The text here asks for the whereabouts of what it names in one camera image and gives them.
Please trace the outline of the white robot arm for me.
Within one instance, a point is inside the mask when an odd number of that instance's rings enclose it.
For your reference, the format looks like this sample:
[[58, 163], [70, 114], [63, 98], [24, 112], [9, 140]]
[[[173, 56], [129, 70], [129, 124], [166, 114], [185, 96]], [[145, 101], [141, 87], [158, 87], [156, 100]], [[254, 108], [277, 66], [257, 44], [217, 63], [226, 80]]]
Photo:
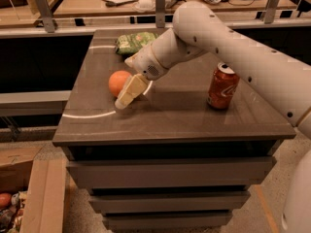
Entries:
[[172, 27], [125, 60], [136, 74], [115, 105], [126, 108], [176, 64], [206, 52], [215, 54], [306, 137], [311, 138], [310, 66], [241, 35], [204, 4], [186, 2], [174, 13]]

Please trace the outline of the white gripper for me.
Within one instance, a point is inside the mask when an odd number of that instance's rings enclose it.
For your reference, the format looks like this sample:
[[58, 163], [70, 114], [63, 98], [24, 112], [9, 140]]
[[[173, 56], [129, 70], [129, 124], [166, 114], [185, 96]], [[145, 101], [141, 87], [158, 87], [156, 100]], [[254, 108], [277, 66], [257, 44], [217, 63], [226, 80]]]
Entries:
[[147, 44], [128, 57], [124, 63], [138, 74], [126, 80], [115, 106], [119, 110], [125, 109], [136, 97], [147, 90], [149, 81], [156, 81], [164, 76], [168, 72], [166, 63], [168, 59], [169, 52], [164, 47], [158, 47], [155, 44]]

